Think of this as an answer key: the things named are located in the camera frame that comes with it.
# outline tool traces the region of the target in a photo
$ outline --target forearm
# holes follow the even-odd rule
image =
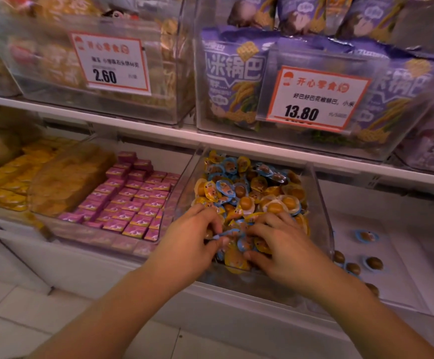
[[[364,359],[434,359],[434,348],[357,278],[339,270],[316,301],[347,333]]]
[[[29,359],[122,357],[140,329],[172,297],[165,286],[145,267],[128,273]]]

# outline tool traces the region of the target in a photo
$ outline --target shelf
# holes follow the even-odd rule
[[[433,185],[434,175],[417,171],[400,169],[391,165],[379,165],[366,161],[356,161],[335,156],[325,156],[317,153],[292,150],[280,146],[272,146],[253,141],[244,141],[237,138],[208,135],[197,131],[195,126],[185,125],[182,129],[174,129],[162,125],[133,121],[118,116],[97,114],[89,111],[81,111],[60,106],[30,102],[22,98],[0,97],[0,105],[27,109],[39,113],[53,114],[55,118],[67,118],[88,123],[113,126],[115,128],[135,131],[138,135],[148,140],[153,138],[177,143],[197,145],[206,143],[215,148],[228,148],[238,153],[258,154],[262,158],[277,158],[281,162],[313,162],[317,168],[345,171],[347,173],[374,174],[392,180],[412,182],[417,185]]]

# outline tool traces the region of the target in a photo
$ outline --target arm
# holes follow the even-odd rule
[[[206,246],[211,224],[222,232],[217,213],[202,204],[172,223],[147,262],[128,273],[106,295],[37,348],[28,359],[115,359],[146,322],[169,300],[191,285],[209,266],[228,238]]]
[[[424,338],[328,259],[288,214],[262,215],[248,234],[264,238],[273,256],[248,251],[245,258],[327,310],[364,359],[434,359]]]

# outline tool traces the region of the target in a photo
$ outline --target hand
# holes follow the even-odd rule
[[[209,267],[217,251],[228,245],[228,237],[204,245],[209,225],[215,234],[222,233],[222,222],[214,209],[202,204],[192,206],[169,226],[144,264],[155,279],[165,280],[172,295],[190,286]]]
[[[322,293],[327,279],[343,272],[287,213],[261,215],[247,234],[265,239],[272,259],[256,251],[245,252],[245,259],[258,265],[270,278],[310,299],[315,300]]]

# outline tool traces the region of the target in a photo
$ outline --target price tag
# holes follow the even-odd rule
[[[150,96],[147,58],[139,39],[69,33],[89,88]]]
[[[370,81],[369,78],[283,66],[266,120],[342,132]]]

